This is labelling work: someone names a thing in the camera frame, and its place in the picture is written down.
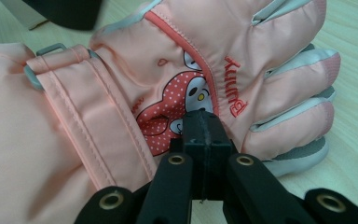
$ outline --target cartoon print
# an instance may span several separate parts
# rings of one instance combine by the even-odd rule
[[[185,71],[172,78],[164,88],[162,100],[142,111],[137,122],[154,156],[169,149],[172,138],[182,134],[185,112],[213,112],[208,84],[200,67],[185,52],[185,64],[196,71]]]

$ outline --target pink ski glove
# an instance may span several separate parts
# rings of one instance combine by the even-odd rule
[[[325,10],[325,0],[157,0],[105,26],[90,47],[154,156],[180,137],[185,112],[204,109],[238,150],[284,175],[327,152],[340,57],[305,49]]]

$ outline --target glove finger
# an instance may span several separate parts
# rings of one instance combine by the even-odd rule
[[[299,53],[267,74],[255,108],[255,122],[264,123],[333,84],[340,67],[339,54],[331,49]]]
[[[264,165],[276,177],[297,174],[309,170],[321,162],[326,156],[329,146],[324,137],[310,142],[303,147],[295,147],[292,150],[263,161]]]
[[[310,98],[279,117],[255,124],[246,134],[241,152],[269,160],[322,137],[333,124],[334,107],[325,98]]]
[[[251,21],[248,51],[255,59],[250,64],[274,68],[299,53],[322,28],[325,9],[325,0],[275,0],[257,12]]]

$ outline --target glove strap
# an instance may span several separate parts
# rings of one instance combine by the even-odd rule
[[[120,88],[97,56],[75,46],[27,64],[96,189],[115,185],[136,190],[153,178],[157,167],[148,145]]]

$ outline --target light wooden surface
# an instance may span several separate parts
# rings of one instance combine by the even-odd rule
[[[143,0],[107,1],[100,26],[129,15],[141,2]],[[23,42],[36,51],[57,42],[66,46],[88,45],[90,35],[90,32],[72,31],[52,23],[28,31],[0,3],[0,43]],[[301,198],[308,189],[327,188],[358,205],[358,0],[328,0],[326,22],[314,44],[336,49],[342,57],[340,74],[334,84],[337,90],[335,122],[326,136],[330,152],[311,170],[282,177],[280,181]],[[194,202],[192,223],[226,223],[221,206],[216,202]]]

